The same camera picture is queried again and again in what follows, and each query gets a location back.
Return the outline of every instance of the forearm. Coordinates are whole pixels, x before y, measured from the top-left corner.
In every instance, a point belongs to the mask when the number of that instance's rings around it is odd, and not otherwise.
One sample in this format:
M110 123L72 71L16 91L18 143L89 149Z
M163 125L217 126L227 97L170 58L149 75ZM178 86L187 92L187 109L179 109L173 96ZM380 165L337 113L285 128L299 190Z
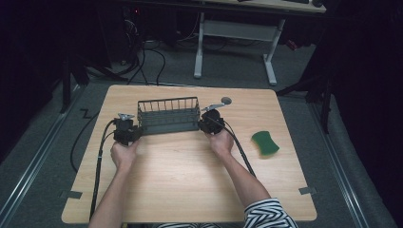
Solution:
M231 154L220 156L220 160L230 175L244 207L271 198L261 182L252 176Z
M91 218L89 227L120 227L122 224L129 171L117 171L100 204Z

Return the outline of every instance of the hand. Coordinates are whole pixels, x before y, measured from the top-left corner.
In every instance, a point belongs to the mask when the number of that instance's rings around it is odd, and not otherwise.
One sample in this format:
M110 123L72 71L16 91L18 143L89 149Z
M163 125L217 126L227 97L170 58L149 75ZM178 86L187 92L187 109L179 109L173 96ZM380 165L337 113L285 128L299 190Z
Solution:
M219 134L211 135L204 133L207 139L210 141L211 149L221 159L226 155L231 154L232 146L234 145L234 139L226 131L222 130Z
M137 140L130 146L121 145L115 142L110 149L110 156L118 170L130 171L136 161L136 149L140 140Z

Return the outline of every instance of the person's left hand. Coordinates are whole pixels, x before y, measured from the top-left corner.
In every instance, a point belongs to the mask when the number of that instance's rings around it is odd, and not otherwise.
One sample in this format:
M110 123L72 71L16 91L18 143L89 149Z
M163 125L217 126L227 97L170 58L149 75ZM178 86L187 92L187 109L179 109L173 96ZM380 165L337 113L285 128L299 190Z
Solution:
M110 156L118 170L130 171L136 161L136 150L140 140L130 146L121 145L115 142L110 149Z

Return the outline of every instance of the person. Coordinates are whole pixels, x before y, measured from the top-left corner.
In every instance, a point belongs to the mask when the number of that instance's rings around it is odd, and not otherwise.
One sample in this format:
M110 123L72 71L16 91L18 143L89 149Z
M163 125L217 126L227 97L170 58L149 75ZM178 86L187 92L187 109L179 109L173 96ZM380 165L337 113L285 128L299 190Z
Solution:
M261 182L252 176L231 154L234 140L222 131L219 134L205 134L210 147L227 170L245 208L243 227L297 227L294 220L281 207L278 199L272 198ZM115 142L111 148L111 157L116 164L115 176L107 188L100 204L96 208L89 227L120 227L127 190L127 178L136 161L136 149L140 140L130 146ZM218 224L159 224L167 227L220 227Z

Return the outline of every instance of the striped sleeve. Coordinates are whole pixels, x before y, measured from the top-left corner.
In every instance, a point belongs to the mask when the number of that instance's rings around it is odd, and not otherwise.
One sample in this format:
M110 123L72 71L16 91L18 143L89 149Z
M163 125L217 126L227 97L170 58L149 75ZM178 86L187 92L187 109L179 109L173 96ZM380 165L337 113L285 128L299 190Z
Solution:
M287 215L278 199L264 199L252 203L245 209L244 228L255 227L297 227L294 220Z

